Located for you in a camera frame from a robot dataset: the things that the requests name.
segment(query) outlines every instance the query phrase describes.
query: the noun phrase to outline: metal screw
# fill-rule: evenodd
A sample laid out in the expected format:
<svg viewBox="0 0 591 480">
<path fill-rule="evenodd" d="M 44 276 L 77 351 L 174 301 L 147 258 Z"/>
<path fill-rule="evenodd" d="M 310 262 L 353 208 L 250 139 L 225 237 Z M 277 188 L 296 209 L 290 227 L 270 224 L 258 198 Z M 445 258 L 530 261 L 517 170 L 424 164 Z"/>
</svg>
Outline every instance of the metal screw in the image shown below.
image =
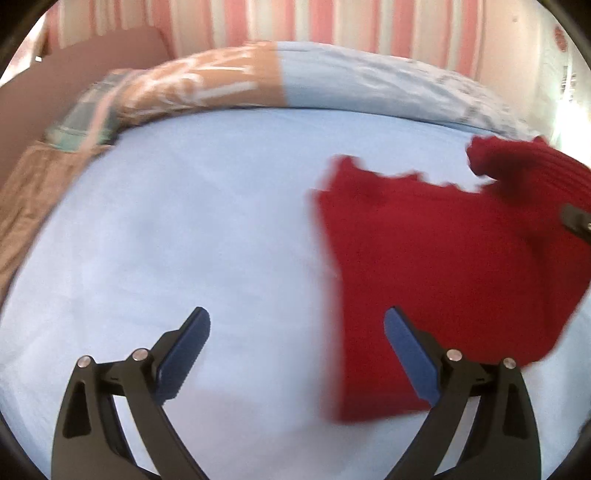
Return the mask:
<svg viewBox="0 0 591 480">
<path fill-rule="evenodd" d="M 90 358 L 88 355 L 83 355 L 78 359 L 76 365 L 78 365 L 80 368 L 86 368 L 90 365 L 91 361 L 92 358 Z"/>
<path fill-rule="evenodd" d="M 459 350 L 456 350 L 455 348 L 452 348 L 451 350 L 447 351 L 447 357 L 452 362 L 459 362 L 462 359 L 462 352 Z"/>
<path fill-rule="evenodd" d="M 134 350 L 134 353 L 131 354 L 131 358 L 133 358 L 136 362 L 141 362 L 142 360 L 146 360 L 148 358 L 148 350 L 145 348 L 138 348 Z"/>
<path fill-rule="evenodd" d="M 512 358 L 505 358 L 503 360 L 503 365 L 505 365 L 509 370 L 513 370 L 517 366 L 517 362 Z"/>
</svg>

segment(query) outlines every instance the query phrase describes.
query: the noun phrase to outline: red cloth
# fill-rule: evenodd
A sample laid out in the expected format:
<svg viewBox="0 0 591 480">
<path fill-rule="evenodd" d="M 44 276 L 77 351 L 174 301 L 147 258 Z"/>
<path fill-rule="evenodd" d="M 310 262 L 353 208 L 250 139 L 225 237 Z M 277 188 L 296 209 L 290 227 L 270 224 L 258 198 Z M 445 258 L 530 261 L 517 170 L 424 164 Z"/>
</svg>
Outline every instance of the red cloth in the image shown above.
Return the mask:
<svg viewBox="0 0 591 480">
<path fill-rule="evenodd" d="M 541 139 L 474 138 L 467 154 L 496 180 L 479 193 L 340 157 L 315 194 L 340 270 L 340 420 L 427 408 L 386 340 L 387 308 L 471 360 L 525 365 L 552 349 L 589 285 L 591 248 L 560 210 L 591 211 L 591 171 Z"/>
</svg>

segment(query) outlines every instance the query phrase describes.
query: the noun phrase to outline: blue gripper pad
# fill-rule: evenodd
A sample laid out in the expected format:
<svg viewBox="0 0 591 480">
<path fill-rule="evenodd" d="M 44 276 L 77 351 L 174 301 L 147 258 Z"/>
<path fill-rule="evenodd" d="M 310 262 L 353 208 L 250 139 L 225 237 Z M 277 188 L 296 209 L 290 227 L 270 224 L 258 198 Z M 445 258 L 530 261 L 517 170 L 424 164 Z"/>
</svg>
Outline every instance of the blue gripper pad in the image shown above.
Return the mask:
<svg viewBox="0 0 591 480">
<path fill-rule="evenodd" d="M 209 314 L 198 307 L 179 330 L 168 332 L 177 336 L 157 371 L 158 388 L 154 398 L 159 405 L 177 396 L 209 337 L 209 331 Z"/>
<path fill-rule="evenodd" d="M 441 396 L 437 367 L 396 308 L 386 312 L 384 331 L 414 391 L 433 407 Z"/>
</svg>

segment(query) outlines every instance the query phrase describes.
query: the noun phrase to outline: light blue bed sheet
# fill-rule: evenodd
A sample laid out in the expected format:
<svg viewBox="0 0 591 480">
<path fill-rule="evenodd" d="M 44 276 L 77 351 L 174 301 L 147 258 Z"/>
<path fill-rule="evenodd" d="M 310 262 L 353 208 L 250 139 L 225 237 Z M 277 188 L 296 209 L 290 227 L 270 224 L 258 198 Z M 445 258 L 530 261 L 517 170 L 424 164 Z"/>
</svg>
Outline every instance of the light blue bed sheet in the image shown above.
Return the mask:
<svg viewBox="0 0 591 480">
<path fill-rule="evenodd" d="M 336 274 L 309 191 L 340 153 L 384 174 L 425 171 L 433 183 L 474 189 L 470 137 L 387 116 L 290 109 L 200 113 L 123 133 L 46 223 L 2 312 L 0 409 L 17 439 L 48 475 L 76 359 L 123 359 L 199 305 L 212 318 L 210 339 L 165 409 L 212 480 L 384 478 L 424 414 L 326 420 L 325 355 L 335 341 L 327 286 Z M 545 476 L 588 412 L 590 333 L 581 312 L 526 374 Z M 118 407 L 138 463 L 153 468 L 125 402 Z M 474 410 L 442 470 L 459 457 Z"/>
</svg>

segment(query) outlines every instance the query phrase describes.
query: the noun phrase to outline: striped curtain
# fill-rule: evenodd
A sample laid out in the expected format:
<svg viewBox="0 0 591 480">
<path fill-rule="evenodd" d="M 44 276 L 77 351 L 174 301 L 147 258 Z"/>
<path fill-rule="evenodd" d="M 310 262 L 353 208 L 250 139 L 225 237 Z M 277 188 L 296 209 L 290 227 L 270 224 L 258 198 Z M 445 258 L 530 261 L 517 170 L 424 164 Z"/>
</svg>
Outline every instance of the striped curtain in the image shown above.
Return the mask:
<svg viewBox="0 0 591 480">
<path fill-rule="evenodd" d="M 174 56 L 247 40 L 332 43 L 414 58 L 475 77 L 484 7 L 493 0 L 59 0 L 51 49 L 142 25 Z"/>
</svg>

